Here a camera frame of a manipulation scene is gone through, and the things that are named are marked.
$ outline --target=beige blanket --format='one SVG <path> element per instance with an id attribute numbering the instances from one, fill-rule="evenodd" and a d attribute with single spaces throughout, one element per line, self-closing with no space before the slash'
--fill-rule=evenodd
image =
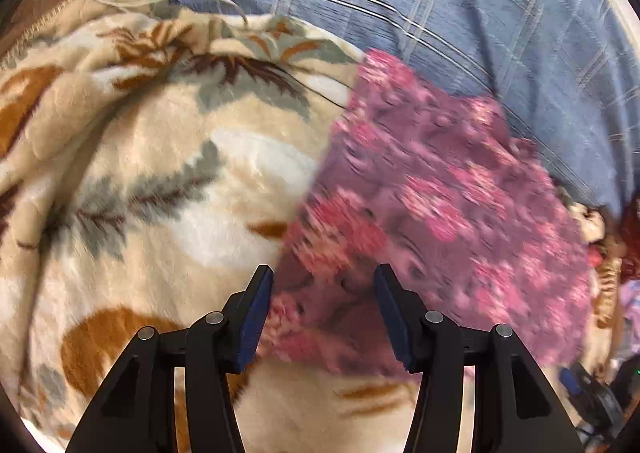
<path id="1" fill-rule="evenodd" d="M 297 20 L 245 29 L 93 0 L 64 0 L 12 40 L 0 61 L 0 382 L 23 417 L 65 445 L 140 327 L 187 327 L 276 265 L 361 57 Z M 416 393 L 270 359 L 250 370 L 236 415 L 249 453 L 399 452 Z M 180 382 L 176 400 L 187 451 Z"/>

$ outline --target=silver screw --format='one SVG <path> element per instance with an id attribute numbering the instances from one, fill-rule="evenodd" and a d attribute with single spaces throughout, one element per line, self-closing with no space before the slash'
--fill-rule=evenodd
<path id="1" fill-rule="evenodd" d="M 155 333 L 156 331 L 153 327 L 144 327 L 138 331 L 138 337 L 143 341 L 146 341 L 148 339 L 151 339 Z"/>
<path id="2" fill-rule="evenodd" d="M 500 323 L 495 328 L 495 331 L 503 338 L 510 338 L 513 335 L 513 329 L 504 323 Z"/>
<path id="3" fill-rule="evenodd" d="M 217 325 L 218 323 L 222 323 L 222 320 L 225 319 L 225 315 L 222 312 L 209 312 L 205 317 L 204 321 L 209 323 L 209 325 Z"/>
<path id="4" fill-rule="evenodd" d="M 424 318 L 429 323 L 442 323 L 442 320 L 444 320 L 442 312 L 438 312 L 437 310 L 428 311 L 428 313 L 424 315 Z"/>

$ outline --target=plaid pattern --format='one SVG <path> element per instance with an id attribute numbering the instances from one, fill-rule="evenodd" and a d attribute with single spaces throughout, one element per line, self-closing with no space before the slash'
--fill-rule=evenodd
<path id="1" fill-rule="evenodd" d="M 585 203 L 618 214 L 636 188 L 640 72 L 607 0 L 234 1 L 395 54 L 449 93 L 493 94 Z"/>

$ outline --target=black robotic device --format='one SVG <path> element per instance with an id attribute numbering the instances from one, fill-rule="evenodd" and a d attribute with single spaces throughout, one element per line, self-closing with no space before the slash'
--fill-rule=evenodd
<path id="1" fill-rule="evenodd" d="M 193 453 L 244 453 L 226 373 L 255 354 L 273 273 L 265 265 L 222 312 L 190 328 L 140 329 L 108 373 L 67 453 L 175 453 L 174 369 L 185 368 Z M 396 358 L 422 382 L 405 453 L 454 453 L 462 413 L 463 367 L 476 367 L 473 453 L 580 453 L 583 445 L 544 374 L 508 325 L 484 332 L 427 311 L 380 265 L 374 289 Z M 640 451 L 640 409 L 610 453 Z"/>

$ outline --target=pink floral cloth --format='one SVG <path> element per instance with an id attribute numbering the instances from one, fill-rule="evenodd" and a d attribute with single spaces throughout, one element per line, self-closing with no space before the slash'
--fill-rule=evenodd
<path id="1" fill-rule="evenodd" d="M 285 236 L 258 354 L 331 372 L 404 375 L 372 290 L 405 289 L 458 324 L 511 324 L 542 365 L 579 353 L 587 248 L 531 141 L 491 98 L 455 98 L 368 53 Z"/>

